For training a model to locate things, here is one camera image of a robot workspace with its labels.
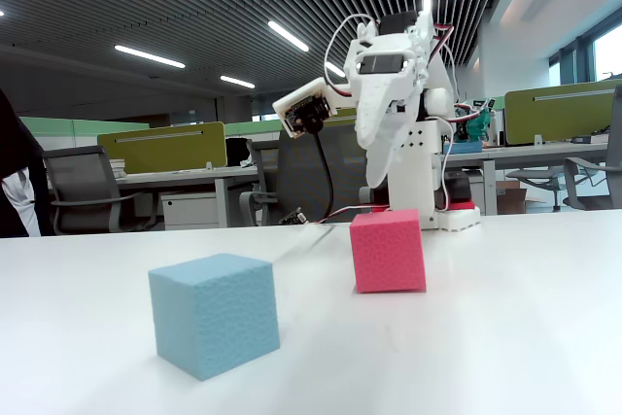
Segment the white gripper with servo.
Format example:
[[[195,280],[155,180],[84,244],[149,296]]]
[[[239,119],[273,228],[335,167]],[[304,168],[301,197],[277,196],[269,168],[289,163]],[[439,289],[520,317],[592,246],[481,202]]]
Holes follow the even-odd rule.
[[[357,141],[366,151],[366,181],[377,188],[388,175],[398,147],[415,122],[418,95],[429,78],[434,26],[431,11],[421,11],[402,33],[351,43],[344,72],[344,95],[358,95]]]

